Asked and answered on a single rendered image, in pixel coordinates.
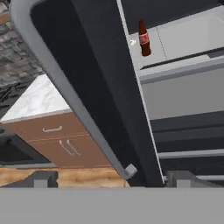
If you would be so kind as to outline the brown soda bottle red label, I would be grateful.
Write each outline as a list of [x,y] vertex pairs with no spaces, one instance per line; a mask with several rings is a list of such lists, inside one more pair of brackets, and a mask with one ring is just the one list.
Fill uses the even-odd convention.
[[138,37],[139,37],[139,43],[141,46],[142,55],[144,57],[150,56],[151,47],[150,47],[149,34],[145,28],[144,21],[142,19],[139,20]]

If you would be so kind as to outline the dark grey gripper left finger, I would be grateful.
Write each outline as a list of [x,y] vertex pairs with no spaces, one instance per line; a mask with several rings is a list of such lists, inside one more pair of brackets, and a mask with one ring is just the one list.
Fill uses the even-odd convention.
[[35,171],[23,180],[19,180],[4,187],[21,188],[57,188],[58,173],[56,171]]

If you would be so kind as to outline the black appliance with grey frame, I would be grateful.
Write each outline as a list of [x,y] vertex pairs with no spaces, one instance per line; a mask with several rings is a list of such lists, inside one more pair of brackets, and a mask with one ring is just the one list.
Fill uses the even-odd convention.
[[31,169],[56,168],[56,165],[15,132],[0,125],[0,167]]

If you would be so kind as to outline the brown wooden drawer front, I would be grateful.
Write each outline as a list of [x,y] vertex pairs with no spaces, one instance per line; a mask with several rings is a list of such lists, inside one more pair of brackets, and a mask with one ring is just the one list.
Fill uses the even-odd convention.
[[[6,123],[5,126],[24,140],[38,140],[55,137],[87,134],[86,129],[73,113],[49,115],[19,122]],[[54,129],[62,126],[61,131],[45,133],[42,129]]]

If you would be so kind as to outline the brown wooden cupboard door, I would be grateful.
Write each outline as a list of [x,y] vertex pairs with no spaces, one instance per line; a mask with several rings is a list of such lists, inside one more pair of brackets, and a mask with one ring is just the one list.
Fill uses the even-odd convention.
[[66,143],[75,155],[77,167],[103,168],[111,166],[110,162],[106,159],[98,145],[90,136],[76,136],[69,137],[68,139],[71,141],[72,145],[81,153],[81,155],[78,156]]
[[66,142],[62,140],[64,146],[73,154],[70,156],[60,146],[60,140],[30,142],[30,145],[58,167],[75,167],[77,162],[74,152],[69,148]]

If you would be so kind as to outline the black fridge door grey rim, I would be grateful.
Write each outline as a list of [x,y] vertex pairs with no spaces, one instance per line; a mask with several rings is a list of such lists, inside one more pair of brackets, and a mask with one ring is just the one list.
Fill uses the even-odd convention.
[[116,0],[10,0],[10,19],[131,186],[163,174]]

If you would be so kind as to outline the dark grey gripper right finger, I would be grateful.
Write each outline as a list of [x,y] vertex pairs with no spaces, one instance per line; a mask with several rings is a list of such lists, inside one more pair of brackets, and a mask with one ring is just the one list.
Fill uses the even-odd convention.
[[166,186],[170,188],[220,188],[214,181],[222,181],[221,175],[195,176],[189,171],[168,171]]

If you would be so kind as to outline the fridge with grey shelves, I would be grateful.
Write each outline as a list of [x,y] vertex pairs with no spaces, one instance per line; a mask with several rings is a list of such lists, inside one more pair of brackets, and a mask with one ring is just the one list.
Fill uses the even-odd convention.
[[155,28],[163,64],[134,65],[152,147],[140,154],[152,186],[175,171],[224,181],[224,0]]

